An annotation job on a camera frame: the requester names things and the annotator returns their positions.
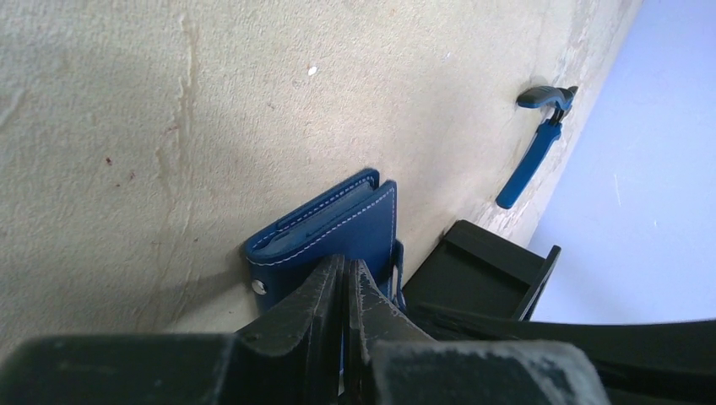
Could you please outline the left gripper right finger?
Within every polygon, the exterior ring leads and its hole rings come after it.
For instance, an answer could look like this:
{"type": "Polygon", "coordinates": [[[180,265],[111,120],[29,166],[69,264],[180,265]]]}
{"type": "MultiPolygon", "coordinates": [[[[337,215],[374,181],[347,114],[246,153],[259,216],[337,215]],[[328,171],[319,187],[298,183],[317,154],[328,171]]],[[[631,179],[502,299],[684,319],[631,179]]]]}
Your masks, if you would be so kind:
{"type": "Polygon", "coordinates": [[[344,268],[344,398],[350,404],[606,404],[581,350],[551,341],[438,342],[344,268]]]}

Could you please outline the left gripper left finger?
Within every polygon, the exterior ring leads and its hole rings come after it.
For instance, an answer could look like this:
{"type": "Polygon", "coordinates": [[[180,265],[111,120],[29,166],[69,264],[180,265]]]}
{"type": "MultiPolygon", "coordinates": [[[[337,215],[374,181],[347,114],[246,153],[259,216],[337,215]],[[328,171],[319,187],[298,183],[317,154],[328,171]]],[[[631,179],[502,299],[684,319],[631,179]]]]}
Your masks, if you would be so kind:
{"type": "Polygon", "coordinates": [[[1,366],[4,404],[334,404],[344,258],[232,333],[40,337],[1,366]]]}

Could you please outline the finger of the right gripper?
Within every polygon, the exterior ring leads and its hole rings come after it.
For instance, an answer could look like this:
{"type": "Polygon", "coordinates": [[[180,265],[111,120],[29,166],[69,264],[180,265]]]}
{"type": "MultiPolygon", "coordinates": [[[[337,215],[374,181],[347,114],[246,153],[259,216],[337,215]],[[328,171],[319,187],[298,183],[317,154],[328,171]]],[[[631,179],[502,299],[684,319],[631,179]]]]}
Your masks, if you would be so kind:
{"type": "Polygon", "coordinates": [[[420,305],[438,340],[549,340],[581,349],[614,404],[713,404],[715,323],[577,325],[484,316],[420,305]]]}

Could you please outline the blue card holder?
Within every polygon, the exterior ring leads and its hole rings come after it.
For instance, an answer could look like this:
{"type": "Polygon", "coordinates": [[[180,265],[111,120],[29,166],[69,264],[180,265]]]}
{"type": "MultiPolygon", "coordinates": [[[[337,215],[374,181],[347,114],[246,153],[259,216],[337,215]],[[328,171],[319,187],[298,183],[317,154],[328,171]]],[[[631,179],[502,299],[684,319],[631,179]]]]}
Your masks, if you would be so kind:
{"type": "Polygon", "coordinates": [[[244,255],[259,312],[290,295],[332,255],[364,261],[379,291],[404,310],[397,217],[397,183],[367,168],[249,237],[244,255]]]}

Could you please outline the black plastic tray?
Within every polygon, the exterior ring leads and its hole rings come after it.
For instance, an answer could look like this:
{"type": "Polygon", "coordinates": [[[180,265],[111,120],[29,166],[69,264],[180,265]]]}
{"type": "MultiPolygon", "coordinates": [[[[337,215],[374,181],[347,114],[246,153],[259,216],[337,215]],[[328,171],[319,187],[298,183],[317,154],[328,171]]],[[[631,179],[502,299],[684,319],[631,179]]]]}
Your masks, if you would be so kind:
{"type": "Polygon", "coordinates": [[[435,306],[528,321],[560,255],[559,246],[542,257],[459,220],[403,287],[408,314],[435,306]]]}

